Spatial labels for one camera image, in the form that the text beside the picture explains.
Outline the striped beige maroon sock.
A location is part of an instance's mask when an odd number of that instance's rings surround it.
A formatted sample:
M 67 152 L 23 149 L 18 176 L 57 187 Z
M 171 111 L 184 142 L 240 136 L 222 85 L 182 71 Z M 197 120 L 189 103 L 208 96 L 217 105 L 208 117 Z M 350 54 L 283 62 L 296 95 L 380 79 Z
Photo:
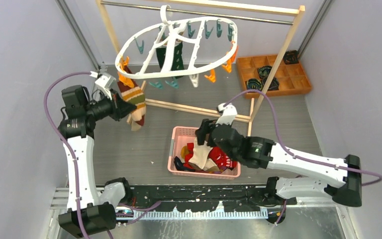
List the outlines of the striped beige maroon sock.
M 131 103 L 137 107 L 131 115 L 131 125 L 132 131 L 139 130 L 145 123 L 145 114 L 146 114 L 146 103 L 145 103 L 145 94 L 143 90 L 137 85 L 137 83 L 130 78 L 126 78 L 118 74 L 118 87 L 121 93 L 121 97 L 124 101 Z

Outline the navy santa sock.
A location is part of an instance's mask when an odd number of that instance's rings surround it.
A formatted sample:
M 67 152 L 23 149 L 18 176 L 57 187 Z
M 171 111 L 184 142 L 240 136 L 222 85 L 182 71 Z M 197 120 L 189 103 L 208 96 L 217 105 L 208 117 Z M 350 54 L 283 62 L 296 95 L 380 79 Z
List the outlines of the navy santa sock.
M 185 172 L 195 172 L 195 169 L 193 168 L 190 168 L 190 167 L 186 167 L 182 161 L 180 160 L 179 157 L 175 157 L 174 158 L 174 165 L 175 165 L 175 168 L 178 170 L 178 171 L 185 171 Z

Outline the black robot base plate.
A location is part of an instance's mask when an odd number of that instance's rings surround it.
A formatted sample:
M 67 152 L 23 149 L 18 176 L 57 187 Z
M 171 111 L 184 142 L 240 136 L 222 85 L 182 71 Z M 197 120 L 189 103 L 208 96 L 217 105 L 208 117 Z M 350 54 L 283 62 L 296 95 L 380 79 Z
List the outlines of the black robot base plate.
M 133 185 L 121 204 L 148 208 L 160 201 L 157 212 L 213 212 L 223 206 L 226 212 L 257 211 L 260 207 L 281 206 L 284 200 L 271 194 L 265 185 Z

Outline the beige brown block sock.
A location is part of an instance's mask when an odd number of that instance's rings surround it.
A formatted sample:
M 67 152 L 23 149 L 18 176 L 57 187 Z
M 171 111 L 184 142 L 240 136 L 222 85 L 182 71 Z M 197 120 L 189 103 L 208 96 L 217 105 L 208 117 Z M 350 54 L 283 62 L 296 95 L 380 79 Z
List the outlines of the beige brown block sock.
M 196 169 L 202 171 L 209 171 L 217 165 L 209 158 L 209 153 L 212 151 L 212 147 L 207 146 L 206 143 L 198 145 L 197 138 L 193 141 L 193 148 L 189 149 L 192 156 L 188 159 L 188 164 Z

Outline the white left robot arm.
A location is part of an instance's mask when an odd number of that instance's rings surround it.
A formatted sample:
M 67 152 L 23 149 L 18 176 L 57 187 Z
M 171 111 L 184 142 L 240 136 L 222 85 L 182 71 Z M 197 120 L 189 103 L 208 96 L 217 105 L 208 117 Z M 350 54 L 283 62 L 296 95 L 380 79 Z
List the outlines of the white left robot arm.
M 69 197 L 67 212 L 58 216 L 59 225 L 77 239 L 113 229 L 116 207 L 127 206 L 133 194 L 124 177 L 105 183 L 99 192 L 95 182 L 93 151 L 96 122 L 106 117 L 119 121 L 136 106 L 125 102 L 117 91 L 90 98 L 86 87 L 74 85 L 61 91 L 65 106 L 58 131 L 64 140 L 68 161 Z

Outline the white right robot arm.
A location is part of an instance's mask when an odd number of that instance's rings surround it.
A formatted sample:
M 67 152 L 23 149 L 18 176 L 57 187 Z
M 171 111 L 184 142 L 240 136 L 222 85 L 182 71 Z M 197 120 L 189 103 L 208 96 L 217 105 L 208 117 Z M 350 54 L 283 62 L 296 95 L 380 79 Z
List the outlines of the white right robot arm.
M 219 147 L 229 159 L 248 168 L 276 169 L 300 178 L 270 177 L 264 198 L 270 204 L 295 197 L 326 197 L 347 207 L 362 205 L 360 158 L 318 156 L 258 136 L 243 136 L 227 124 L 204 119 L 195 131 L 199 145 Z

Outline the plain red sock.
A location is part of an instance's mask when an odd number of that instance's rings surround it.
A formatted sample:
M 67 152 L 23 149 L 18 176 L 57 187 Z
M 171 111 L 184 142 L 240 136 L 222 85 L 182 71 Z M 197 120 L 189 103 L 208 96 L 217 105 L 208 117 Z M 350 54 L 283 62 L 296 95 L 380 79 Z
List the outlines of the plain red sock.
M 196 170 L 196 167 L 192 164 L 189 164 L 189 160 L 193 157 L 194 143 L 187 143 L 186 146 L 183 146 L 181 149 L 181 157 L 183 160 L 183 166 Z

